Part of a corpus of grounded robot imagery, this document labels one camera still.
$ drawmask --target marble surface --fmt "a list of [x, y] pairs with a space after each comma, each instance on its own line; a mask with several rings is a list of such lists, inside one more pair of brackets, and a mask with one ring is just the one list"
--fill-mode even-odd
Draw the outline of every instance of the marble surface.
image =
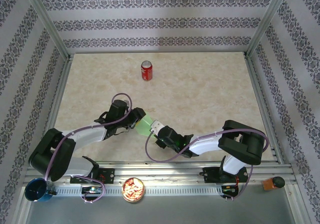
[[[140, 65], [153, 64], [153, 79], [143, 81]], [[111, 98], [129, 94], [134, 107], [178, 133], [208, 134], [233, 119], [265, 131], [241, 52], [76, 54], [55, 127], [70, 130], [90, 124], [108, 111]], [[92, 143], [74, 152], [95, 161], [148, 161], [146, 137], [136, 130]], [[176, 153], [151, 139], [150, 155], [158, 160]], [[177, 161], [221, 161], [224, 151]], [[270, 149], [263, 160], [274, 160]]]

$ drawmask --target striped wall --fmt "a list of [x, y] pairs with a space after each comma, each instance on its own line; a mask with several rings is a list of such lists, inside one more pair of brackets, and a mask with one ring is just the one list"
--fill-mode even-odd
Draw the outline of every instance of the striped wall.
[[11, 223], [64, 60], [29, 0], [0, 0], [0, 224]]
[[42, 0], [70, 53], [246, 51], [271, 0]]
[[283, 0], [252, 57], [283, 154], [320, 223], [319, 0]]

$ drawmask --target coca-cola can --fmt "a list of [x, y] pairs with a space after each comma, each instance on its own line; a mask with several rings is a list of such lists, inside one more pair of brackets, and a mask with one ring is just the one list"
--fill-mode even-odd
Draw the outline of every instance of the coca-cola can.
[[152, 79], [152, 64], [150, 61], [143, 61], [141, 64], [141, 76], [144, 81]]

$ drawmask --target purple cable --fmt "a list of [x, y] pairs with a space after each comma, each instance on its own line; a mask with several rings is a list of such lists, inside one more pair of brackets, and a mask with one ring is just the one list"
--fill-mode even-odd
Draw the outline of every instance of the purple cable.
[[[163, 161], [158, 161], [158, 160], [153, 159], [148, 153], [148, 150], [147, 150], [148, 141], [149, 141], [150, 137], [153, 134], [153, 132], [151, 132], [150, 135], [148, 136], [148, 138], [146, 139], [144, 150], [145, 150], [145, 153], [148, 156], [148, 158], [150, 158], [152, 161], [154, 161], [156, 163], [166, 163], [166, 162], [170, 162], [173, 159], [175, 159], [178, 156], [180, 156], [180, 154], [182, 154], [189, 146], [191, 146], [196, 141], [199, 141], [201, 139], [211, 138], [211, 137], [218, 136], [218, 135], [224, 134], [224, 133], [235, 133], [235, 132], [252, 132], [252, 133], [257, 133], [257, 134], [263, 136], [263, 138], [265, 139], [265, 147], [263, 148], [262, 152], [264, 152], [269, 146], [269, 139], [263, 132], [260, 132], [260, 131], [255, 130], [255, 129], [239, 128], [239, 129], [223, 130], [223, 131], [220, 131], [220, 132], [217, 132], [217, 133], [211, 133], [211, 134], [208, 134], [208, 135], [204, 135], [204, 136], [198, 137], [197, 139], [194, 139], [192, 142], [190, 142], [188, 145], [186, 145], [177, 155], [175, 155], [172, 158], [169, 158], [168, 160], [163, 160]], [[236, 197], [234, 197], [233, 199], [238, 198], [244, 192], [244, 190], [247, 187], [247, 185], [249, 183], [249, 180], [251, 178], [253, 169], [254, 169], [254, 167], [253, 167], [253, 165], [251, 165], [250, 173], [248, 175], [248, 180], [246, 181], [246, 183], [244, 184], [243, 188], [238, 193], [238, 195]]]
[[99, 180], [97, 180], [97, 179], [88, 178], [88, 177], [84, 177], [84, 176], [75, 175], [74, 177], [86, 179], [86, 180], [89, 180], [89, 181], [94, 181], [94, 182], [96, 182], [96, 183], [101, 184], [102, 192], [101, 192], [100, 196], [98, 196], [96, 199], [94, 199], [94, 200], [92, 200], [92, 201], [88, 201], [88, 200], [86, 199], [86, 195], [84, 195], [84, 196], [81, 197], [81, 198], [84, 200], [85, 203], [94, 203], [94, 202], [98, 201], [100, 198], [102, 198], [103, 195], [106, 193], [106, 187], [105, 187], [105, 185], [104, 185], [103, 182], [101, 182], [101, 181], [99, 181]]
[[[89, 129], [89, 128], [99, 128], [99, 127], [104, 127], [104, 126], [108, 126], [108, 125], [111, 125], [111, 124], [115, 124], [115, 123], [121, 122], [123, 119], [125, 119], [125, 118], [129, 115], [129, 113], [130, 113], [131, 110], [132, 110], [132, 100], [131, 100], [131, 98], [130, 98], [129, 95], [127, 95], [126, 93], [117, 93], [115, 96], [113, 96], [113, 98], [112, 98], [112, 100], [111, 100], [111, 103], [113, 103], [114, 99], [115, 99], [117, 96], [119, 96], [119, 95], [124, 95], [124, 96], [126, 96], [126, 97], [129, 99], [130, 107], [129, 107], [128, 112], [127, 112], [122, 118], [120, 118], [120, 119], [118, 119], [118, 120], [116, 120], [116, 121], [109, 122], [109, 123], [104, 123], [104, 124], [98, 124], [98, 125], [94, 125], [94, 126], [82, 127], [82, 128], [76, 129], [76, 130], [68, 133], [67, 135], [65, 135], [65, 136], [61, 139], [61, 141], [58, 143], [58, 145], [57, 145], [57, 147], [56, 147], [56, 149], [55, 149], [55, 151], [54, 151], [54, 153], [53, 153], [53, 155], [52, 155], [52, 157], [51, 157], [51, 159], [50, 159], [50, 162], [49, 162], [49, 164], [48, 164], [48, 167], [47, 167], [47, 169], [46, 169], [45, 176], [44, 176], [44, 179], [45, 179], [46, 181], [47, 181], [48, 178], [49, 178], [49, 173], [50, 173], [50, 170], [51, 170], [52, 165], [53, 165], [53, 163], [54, 163], [54, 160], [55, 160], [55, 158], [56, 158], [56, 155], [57, 155], [57, 153], [58, 153], [58, 150], [59, 150], [59, 148], [61, 147], [61, 145], [62, 145], [62, 143], [64, 142], [65, 139], [67, 139], [68, 137], [74, 135], [74, 134], [77, 133], [77, 132], [80, 132], [80, 131], [83, 131], [83, 130], [86, 130], [86, 129]], [[95, 180], [95, 179], [92, 179], [92, 181], [101, 183], [99, 180]], [[101, 196], [99, 196], [97, 199], [100, 199], [100, 197], [102, 197], [104, 194], [105, 194], [105, 193], [102, 192], [102, 193], [101, 193]]]

